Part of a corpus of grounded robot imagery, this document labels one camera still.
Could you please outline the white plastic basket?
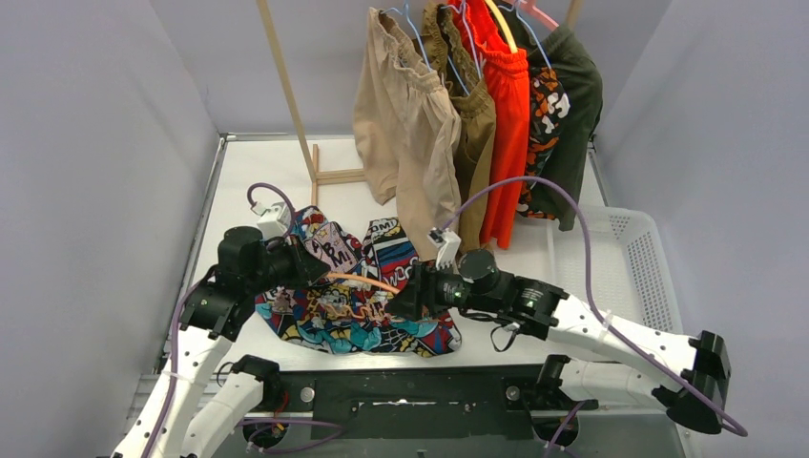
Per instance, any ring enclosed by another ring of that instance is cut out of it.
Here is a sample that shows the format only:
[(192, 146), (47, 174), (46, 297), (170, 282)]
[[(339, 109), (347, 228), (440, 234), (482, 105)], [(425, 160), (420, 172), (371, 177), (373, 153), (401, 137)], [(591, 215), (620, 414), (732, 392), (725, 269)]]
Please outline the white plastic basket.
[(591, 240), (591, 287), (603, 312), (658, 331), (683, 332), (674, 286), (654, 220), (618, 207), (581, 207)]

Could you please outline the wooden clothes rack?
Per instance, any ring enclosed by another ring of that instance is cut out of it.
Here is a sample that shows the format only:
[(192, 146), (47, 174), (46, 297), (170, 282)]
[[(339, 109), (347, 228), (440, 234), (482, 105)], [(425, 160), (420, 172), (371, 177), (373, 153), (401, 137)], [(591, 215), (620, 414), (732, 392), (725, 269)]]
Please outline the wooden clothes rack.
[[(564, 18), (564, 23), (571, 29), (579, 17), (584, 1), (572, 0), (568, 3), (568, 9)], [(342, 169), (334, 171), (322, 171), (320, 169), (320, 147), (318, 144), (313, 144), (311, 147), (308, 143), (305, 126), (301, 118), (299, 106), (292, 87), (290, 74), (287, 70), (284, 54), (280, 45), (278, 33), (273, 21), (272, 12), (268, 1), (256, 1), (259, 12), (259, 18), (272, 53), (273, 61), (276, 66), (277, 74), (280, 80), (282, 93), (288, 108), (288, 112), (295, 129), (295, 134), (301, 148), (301, 154), (304, 160), (306, 171), (310, 179), (310, 203), (317, 205), (319, 203), (320, 189), (329, 185), (341, 185), (349, 183), (362, 182), (364, 179), (363, 170), (355, 169)], [(517, 11), (519, 16), (520, 10), (512, 5), (512, 9)]]

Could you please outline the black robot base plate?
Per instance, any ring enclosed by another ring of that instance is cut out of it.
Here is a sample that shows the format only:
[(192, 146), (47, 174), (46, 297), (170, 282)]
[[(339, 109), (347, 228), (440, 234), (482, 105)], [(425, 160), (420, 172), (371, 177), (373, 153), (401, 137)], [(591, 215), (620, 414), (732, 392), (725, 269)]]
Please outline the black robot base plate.
[(266, 457), (572, 457), (577, 404), (539, 364), (283, 370), (239, 428)]

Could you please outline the comic print shorts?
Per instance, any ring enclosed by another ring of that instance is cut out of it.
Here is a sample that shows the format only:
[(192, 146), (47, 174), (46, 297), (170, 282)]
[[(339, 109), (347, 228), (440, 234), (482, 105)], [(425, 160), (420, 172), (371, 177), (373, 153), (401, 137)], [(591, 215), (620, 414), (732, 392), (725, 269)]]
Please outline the comic print shorts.
[[(337, 273), (403, 289), (418, 255), (398, 218), (373, 219), (357, 238), (316, 206), (295, 215), (292, 233)], [(276, 288), (255, 299), (256, 312), (283, 341), (329, 354), (452, 353), (462, 335), (443, 312), (417, 321), (386, 311), (393, 294), (361, 282), (323, 279), (304, 289)]]

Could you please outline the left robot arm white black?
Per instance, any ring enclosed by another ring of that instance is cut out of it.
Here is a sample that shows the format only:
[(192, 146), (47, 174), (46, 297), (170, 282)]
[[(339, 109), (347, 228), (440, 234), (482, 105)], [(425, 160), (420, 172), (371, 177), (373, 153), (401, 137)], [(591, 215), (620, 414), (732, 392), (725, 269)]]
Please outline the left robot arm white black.
[(227, 230), (217, 264), (178, 305), (169, 361), (112, 455), (210, 457), (253, 408), (274, 407), (282, 398), (280, 368), (251, 355), (236, 361), (211, 400), (202, 396), (259, 294), (312, 286), (329, 270), (296, 237), (264, 240), (255, 227)]

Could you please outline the wooden clothes hanger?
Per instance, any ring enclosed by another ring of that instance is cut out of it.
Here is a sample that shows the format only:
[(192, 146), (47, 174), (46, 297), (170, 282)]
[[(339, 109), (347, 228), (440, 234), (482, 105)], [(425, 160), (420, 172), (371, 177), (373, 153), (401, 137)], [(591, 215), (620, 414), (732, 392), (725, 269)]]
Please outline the wooden clothes hanger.
[(337, 272), (330, 272), (326, 275), (328, 279), (337, 279), (337, 280), (346, 280), (346, 281), (354, 281), (354, 282), (361, 282), (370, 286), (381, 288), (391, 294), (398, 295), (400, 290), (390, 284), (387, 284), (382, 281), (373, 280), (367, 277), (354, 275), (354, 274), (344, 274), (344, 273), (337, 273)]

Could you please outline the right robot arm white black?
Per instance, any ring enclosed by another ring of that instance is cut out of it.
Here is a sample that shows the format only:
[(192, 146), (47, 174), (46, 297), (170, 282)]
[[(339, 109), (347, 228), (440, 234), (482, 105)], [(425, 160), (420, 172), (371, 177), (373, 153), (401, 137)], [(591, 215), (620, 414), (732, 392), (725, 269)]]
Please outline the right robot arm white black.
[(416, 262), (405, 288), (386, 306), (408, 321), (450, 308), (570, 348), (568, 355), (548, 356), (536, 382), (547, 406), (645, 406), (704, 434), (730, 424), (720, 413), (731, 368), (724, 339), (713, 332), (668, 333), (592, 309), (558, 286), (500, 270), (486, 250), (466, 253), (459, 272)]

